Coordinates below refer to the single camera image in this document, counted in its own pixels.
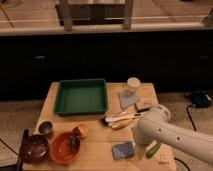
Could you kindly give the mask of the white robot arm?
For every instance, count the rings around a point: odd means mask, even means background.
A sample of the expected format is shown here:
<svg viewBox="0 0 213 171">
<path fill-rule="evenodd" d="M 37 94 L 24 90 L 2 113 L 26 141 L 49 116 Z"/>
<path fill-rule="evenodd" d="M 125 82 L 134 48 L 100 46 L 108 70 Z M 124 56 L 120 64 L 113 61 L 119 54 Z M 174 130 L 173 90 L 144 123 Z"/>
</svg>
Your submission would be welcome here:
<svg viewBox="0 0 213 171">
<path fill-rule="evenodd" d="M 148 146 L 153 140 L 160 141 L 213 165 L 213 135 L 172 125 L 170 118 L 171 113 L 165 106 L 151 107 L 132 128 L 134 142 Z"/>
</svg>

